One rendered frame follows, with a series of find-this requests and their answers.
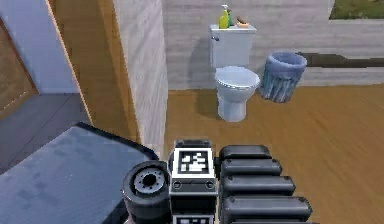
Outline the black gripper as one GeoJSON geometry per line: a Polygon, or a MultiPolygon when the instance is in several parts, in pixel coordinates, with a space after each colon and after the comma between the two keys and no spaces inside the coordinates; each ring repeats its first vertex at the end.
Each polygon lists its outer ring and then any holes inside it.
{"type": "Polygon", "coordinates": [[[170,176],[164,161],[134,166],[123,180],[122,195],[134,224],[169,224],[170,176]]]}

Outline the dark blue grey table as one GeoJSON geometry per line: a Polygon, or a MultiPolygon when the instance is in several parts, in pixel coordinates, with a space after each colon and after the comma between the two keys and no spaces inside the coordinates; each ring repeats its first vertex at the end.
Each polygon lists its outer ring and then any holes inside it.
{"type": "Polygon", "coordinates": [[[79,122],[0,175],[0,224],[124,224],[123,179],[157,158],[79,122]]]}

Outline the white toilet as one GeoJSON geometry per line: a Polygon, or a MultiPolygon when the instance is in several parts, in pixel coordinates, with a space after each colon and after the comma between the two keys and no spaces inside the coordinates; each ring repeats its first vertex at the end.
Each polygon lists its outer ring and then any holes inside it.
{"type": "Polygon", "coordinates": [[[228,122],[246,117],[247,101],[260,84],[259,76],[248,68],[257,29],[248,25],[220,29],[209,26],[210,65],[218,98],[218,115],[228,122]]]}

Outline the brown wooden room door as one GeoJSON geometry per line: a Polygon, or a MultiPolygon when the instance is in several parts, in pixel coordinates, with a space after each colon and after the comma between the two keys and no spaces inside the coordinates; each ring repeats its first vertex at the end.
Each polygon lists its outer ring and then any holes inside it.
{"type": "Polygon", "coordinates": [[[37,94],[38,90],[0,18],[0,120],[37,94]]]}

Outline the blue grey waste bin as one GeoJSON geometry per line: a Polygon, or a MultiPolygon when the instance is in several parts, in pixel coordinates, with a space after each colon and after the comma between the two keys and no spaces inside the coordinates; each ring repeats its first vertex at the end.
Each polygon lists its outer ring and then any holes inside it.
{"type": "Polygon", "coordinates": [[[290,100],[307,66],[305,57],[290,51],[272,52],[266,59],[260,94],[275,103],[290,100]]]}

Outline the yellow spray bottle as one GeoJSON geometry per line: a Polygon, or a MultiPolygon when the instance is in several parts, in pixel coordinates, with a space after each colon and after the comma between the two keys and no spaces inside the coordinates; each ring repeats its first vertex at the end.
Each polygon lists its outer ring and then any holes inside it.
{"type": "Polygon", "coordinates": [[[223,13],[219,18],[219,28],[227,29],[229,24],[229,14],[228,14],[228,6],[222,5],[223,13]]]}

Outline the window with green view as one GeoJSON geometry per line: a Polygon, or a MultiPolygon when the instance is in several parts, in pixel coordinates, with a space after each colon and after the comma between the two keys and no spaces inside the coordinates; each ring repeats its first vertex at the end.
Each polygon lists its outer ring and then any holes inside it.
{"type": "Polygon", "coordinates": [[[384,0],[335,0],[329,18],[384,19],[384,0]]]}

